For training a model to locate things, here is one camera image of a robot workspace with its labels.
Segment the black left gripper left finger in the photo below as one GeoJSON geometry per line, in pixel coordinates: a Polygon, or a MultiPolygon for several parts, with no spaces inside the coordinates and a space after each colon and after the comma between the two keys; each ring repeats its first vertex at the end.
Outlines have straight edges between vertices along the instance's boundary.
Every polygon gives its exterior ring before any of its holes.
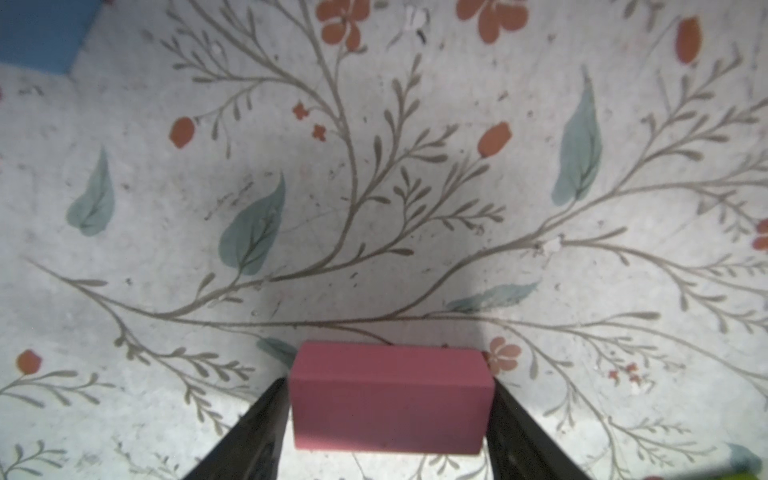
{"type": "Polygon", "coordinates": [[[290,410],[286,377],[275,380],[185,480],[275,480],[290,410]]]}

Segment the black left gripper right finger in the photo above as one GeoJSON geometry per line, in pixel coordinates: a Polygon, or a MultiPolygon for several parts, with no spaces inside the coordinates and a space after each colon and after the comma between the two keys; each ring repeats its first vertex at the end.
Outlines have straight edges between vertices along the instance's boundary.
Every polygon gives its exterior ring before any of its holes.
{"type": "Polygon", "coordinates": [[[486,442],[496,480],[588,480],[497,379],[486,442]]]}

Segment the pink block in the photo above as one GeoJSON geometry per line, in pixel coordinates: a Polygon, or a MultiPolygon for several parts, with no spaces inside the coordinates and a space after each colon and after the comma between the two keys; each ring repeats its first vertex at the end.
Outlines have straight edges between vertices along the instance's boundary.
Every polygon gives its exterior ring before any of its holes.
{"type": "Polygon", "coordinates": [[[300,450],[475,455],[494,397],[480,351],[311,341],[288,377],[300,450]]]}

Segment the light blue cube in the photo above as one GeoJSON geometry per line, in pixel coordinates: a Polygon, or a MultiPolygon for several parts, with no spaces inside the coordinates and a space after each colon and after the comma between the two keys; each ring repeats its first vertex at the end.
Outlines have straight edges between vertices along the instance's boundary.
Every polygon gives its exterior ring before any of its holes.
{"type": "Polygon", "coordinates": [[[68,74],[103,5],[101,0],[2,0],[1,62],[68,74]]]}

